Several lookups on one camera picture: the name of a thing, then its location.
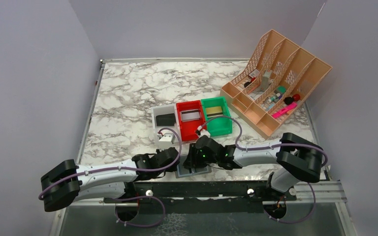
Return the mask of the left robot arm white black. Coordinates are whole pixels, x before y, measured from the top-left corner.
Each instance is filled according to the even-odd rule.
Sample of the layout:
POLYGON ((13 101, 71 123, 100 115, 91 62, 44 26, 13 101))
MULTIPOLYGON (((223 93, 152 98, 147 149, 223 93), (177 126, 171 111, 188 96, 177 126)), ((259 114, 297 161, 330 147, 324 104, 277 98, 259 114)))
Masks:
POLYGON ((138 154, 131 159, 100 166, 78 165, 68 159, 44 174, 39 200, 46 212, 63 209, 73 202, 91 198, 119 198, 126 183, 152 180, 172 172, 181 152, 174 147, 156 153, 138 154))

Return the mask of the white plastic bin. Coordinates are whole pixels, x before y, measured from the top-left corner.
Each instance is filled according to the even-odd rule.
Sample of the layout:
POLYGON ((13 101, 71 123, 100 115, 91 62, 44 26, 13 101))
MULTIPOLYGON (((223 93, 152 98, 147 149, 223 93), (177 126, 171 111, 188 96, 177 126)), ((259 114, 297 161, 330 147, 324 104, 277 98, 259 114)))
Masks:
POLYGON ((176 104, 154 106, 151 108, 151 113, 154 142, 158 147, 160 140, 158 132, 162 128, 173 129, 181 137, 176 104))

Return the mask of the black card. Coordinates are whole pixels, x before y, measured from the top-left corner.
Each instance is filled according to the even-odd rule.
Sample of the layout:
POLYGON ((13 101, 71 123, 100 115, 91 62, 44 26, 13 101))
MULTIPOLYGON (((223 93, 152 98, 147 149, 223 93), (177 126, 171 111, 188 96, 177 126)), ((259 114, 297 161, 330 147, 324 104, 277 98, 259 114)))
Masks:
POLYGON ((155 116, 156 126, 174 126, 176 124, 176 117, 174 113, 163 114, 155 116))

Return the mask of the green plastic bin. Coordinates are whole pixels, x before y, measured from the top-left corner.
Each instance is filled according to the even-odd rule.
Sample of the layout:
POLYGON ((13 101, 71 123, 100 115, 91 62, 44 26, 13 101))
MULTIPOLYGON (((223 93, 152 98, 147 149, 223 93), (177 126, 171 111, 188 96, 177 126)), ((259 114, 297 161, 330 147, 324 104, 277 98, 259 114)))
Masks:
POLYGON ((214 97, 201 99, 201 105, 207 123, 207 131, 211 136, 223 136, 232 133, 232 120, 219 118, 221 116, 230 117, 229 108, 225 97, 214 97))

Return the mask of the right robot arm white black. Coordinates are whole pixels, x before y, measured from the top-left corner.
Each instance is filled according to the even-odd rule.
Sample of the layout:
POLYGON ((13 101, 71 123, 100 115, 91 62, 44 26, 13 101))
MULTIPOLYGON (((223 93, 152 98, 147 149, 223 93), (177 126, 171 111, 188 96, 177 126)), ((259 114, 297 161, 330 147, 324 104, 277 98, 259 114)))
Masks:
POLYGON ((217 164, 225 170, 251 165, 279 164, 281 169, 269 175, 268 188, 280 194, 303 181, 317 183, 323 166, 323 149, 293 133, 263 146, 221 145, 207 136, 189 147, 183 167, 204 168, 217 164))

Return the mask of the grey card holder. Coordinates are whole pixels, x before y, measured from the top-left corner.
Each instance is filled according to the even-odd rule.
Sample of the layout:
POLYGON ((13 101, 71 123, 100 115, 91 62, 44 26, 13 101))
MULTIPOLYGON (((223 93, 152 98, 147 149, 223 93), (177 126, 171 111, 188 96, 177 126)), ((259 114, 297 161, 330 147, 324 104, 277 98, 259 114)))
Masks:
POLYGON ((203 167, 203 168, 185 168, 183 166, 183 163, 187 159, 187 155, 181 156, 180 157, 180 162, 177 165, 177 170, 175 172, 176 178, 184 178, 184 177, 192 177, 192 176, 197 176, 197 175, 203 175, 203 174, 208 174, 212 172, 211 167, 203 167))

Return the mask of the red plastic bin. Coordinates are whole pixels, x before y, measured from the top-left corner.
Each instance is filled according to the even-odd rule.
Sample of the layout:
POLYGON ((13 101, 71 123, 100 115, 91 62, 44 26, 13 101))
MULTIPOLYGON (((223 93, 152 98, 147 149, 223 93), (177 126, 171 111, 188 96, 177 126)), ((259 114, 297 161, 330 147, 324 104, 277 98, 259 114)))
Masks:
POLYGON ((176 103, 176 111, 182 141, 198 139, 197 129, 205 123, 205 116, 200 100, 176 103))

